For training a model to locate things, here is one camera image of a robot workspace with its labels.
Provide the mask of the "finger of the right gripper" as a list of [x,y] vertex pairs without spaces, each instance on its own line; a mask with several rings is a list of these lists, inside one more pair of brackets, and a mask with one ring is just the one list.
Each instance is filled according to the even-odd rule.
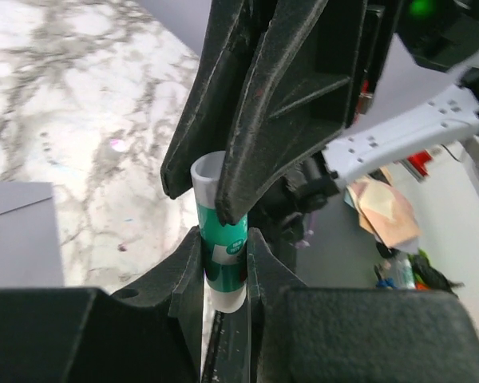
[[225,149],[243,81],[276,4],[212,2],[199,68],[160,168],[169,198],[189,190],[195,160]]

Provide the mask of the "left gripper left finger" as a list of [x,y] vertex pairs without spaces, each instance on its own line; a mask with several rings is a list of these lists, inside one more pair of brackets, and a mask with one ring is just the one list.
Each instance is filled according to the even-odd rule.
[[204,277],[197,227],[149,272],[98,288],[0,289],[0,382],[196,382]]

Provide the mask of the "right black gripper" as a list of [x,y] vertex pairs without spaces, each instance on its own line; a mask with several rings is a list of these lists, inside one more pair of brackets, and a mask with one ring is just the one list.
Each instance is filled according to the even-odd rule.
[[279,1],[243,81],[216,211],[237,223],[373,101],[402,1]]

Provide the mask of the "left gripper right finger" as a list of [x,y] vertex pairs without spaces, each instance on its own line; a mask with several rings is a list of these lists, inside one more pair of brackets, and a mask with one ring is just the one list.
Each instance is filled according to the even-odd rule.
[[434,291],[309,287],[249,231],[247,299],[215,316],[210,382],[479,382],[463,305]]

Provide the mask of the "green white glue stick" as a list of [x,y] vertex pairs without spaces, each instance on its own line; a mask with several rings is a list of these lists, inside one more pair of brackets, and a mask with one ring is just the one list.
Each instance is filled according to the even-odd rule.
[[200,235],[204,273],[214,310],[236,312],[247,295],[247,216],[236,225],[221,224],[215,206],[225,152],[211,152],[190,168]]

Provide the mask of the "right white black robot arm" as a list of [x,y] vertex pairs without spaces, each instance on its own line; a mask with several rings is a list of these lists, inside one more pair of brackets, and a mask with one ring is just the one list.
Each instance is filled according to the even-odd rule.
[[[393,37],[445,72],[438,95],[351,136],[369,110]],[[164,193],[218,152],[221,223],[249,215],[275,242],[349,183],[433,145],[479,134],[479,1],[214,1],[200,66],[160,169]]]

